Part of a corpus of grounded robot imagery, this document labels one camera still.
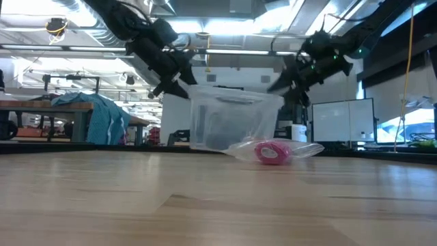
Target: pink tape roll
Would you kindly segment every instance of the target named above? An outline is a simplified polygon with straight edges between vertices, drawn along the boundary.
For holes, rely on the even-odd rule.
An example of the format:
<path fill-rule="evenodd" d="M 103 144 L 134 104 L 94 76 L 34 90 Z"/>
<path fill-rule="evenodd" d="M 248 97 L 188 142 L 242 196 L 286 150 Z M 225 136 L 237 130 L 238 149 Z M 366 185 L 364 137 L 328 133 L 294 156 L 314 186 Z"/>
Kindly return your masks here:
<path fill-rule="evenodd" d="M 265 165 L 282 165 L 292 155 L 292 150 L 287 144 L 272 140 L 259 143 L 255 153 Z"/>

